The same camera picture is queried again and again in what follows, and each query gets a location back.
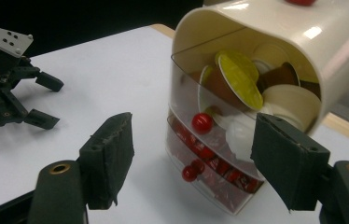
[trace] coffee capsule dispenser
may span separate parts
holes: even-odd
[[[349,87],[349,1],[230,1],[190,11],[173,42],[167,152],[185,182],[238,214],[264,176],[258,112],[312,133]]]

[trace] table surface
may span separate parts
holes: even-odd
[[[34,57],[32,64],[61,79],[63,89],[51,92],[24,80],[13,93],[27,109],[61,120],[49,131],[0,127],[0,204],[33,190],[45,166],[75,160],[106,119],[131,112],[135,156],[119,205],[89,211],[91,224],[318,223],[320,205],[289,213],[269,183],[232,216],[181,179],[165,151],[171,50],[171,32],[153,25]],[[324,122],[312,138],[331,151],[330,164],[349,161],[349,136],[331,124]]]

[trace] white table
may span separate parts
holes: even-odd
[[[135,156],[119,206],[89,211],[90,223],[318,223],[316,212],[291,212],[265,183],[238,216],[224,213],[181,179],[165,151],[171,37],[157,26],[111,35],[32,59],[61,79],[50,92],[24,80],[14,94],[27,109],[61,120],[50,131],[28,124],[0,127],[0,204],[35,188],[38,172],[78,150],[109,117],[133,113]],[[349,160],[349,138],[321,125],[313,138],[331,150],[330,163]]]

